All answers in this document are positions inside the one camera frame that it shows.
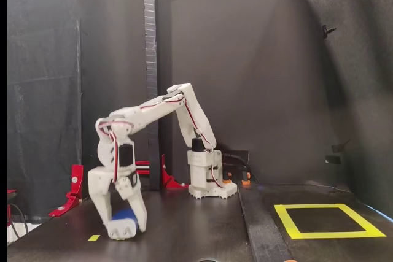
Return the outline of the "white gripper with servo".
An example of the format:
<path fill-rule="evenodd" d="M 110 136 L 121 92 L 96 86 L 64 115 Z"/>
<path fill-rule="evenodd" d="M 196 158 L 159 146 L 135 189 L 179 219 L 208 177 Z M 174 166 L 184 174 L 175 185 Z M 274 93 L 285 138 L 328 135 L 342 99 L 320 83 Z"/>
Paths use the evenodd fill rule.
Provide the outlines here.
<path fill-rule="evenodd" d="M 104 225 L 112 218 L 111 194 L 108 192 L 114 180 L 114 171 L 103 166 L 88 172 L 88 191 Z M 127 201 L 136 216 L 139 230 L 146 231 L 147 210 L 141 194 L 141 182 L 136 170 L 118 172 L 115 189 Z"/>

